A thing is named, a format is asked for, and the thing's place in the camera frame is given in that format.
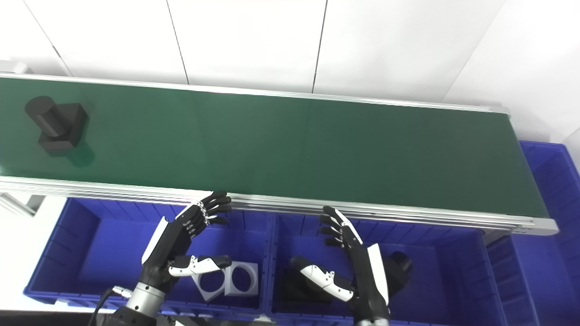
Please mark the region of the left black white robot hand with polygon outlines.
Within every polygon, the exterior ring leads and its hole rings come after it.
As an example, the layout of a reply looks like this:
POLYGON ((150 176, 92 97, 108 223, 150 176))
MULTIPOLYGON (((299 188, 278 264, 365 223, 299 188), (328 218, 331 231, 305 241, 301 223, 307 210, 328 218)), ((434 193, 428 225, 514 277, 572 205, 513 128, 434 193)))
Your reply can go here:
POLYGON ((217 272, 232 265, 230 256, 195 256, 187 254, 192 240, 212 224, 227 224, 218 213, 230 212, 232 199, 226 192, 212 192, 191 202, 158 237, 139 276, 138 284, 145 290, 170 293, 180 277, 217 272))

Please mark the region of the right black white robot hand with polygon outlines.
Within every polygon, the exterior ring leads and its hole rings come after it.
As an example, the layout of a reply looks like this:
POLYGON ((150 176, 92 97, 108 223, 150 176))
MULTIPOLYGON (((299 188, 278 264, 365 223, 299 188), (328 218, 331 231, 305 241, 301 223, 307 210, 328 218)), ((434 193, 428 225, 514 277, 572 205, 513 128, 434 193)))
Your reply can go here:
POLYGON ((353 279, 348 280, 301 255, 292 258, 292 266, 319 289, 346 302, 356 326, 389 326, 389 287, 379 246, 365 246, 351 221, 336 208, 324 206, 323 212, 319 221, 325 226, 319 231, 327 235, 325 245, 344 250, 353 279))

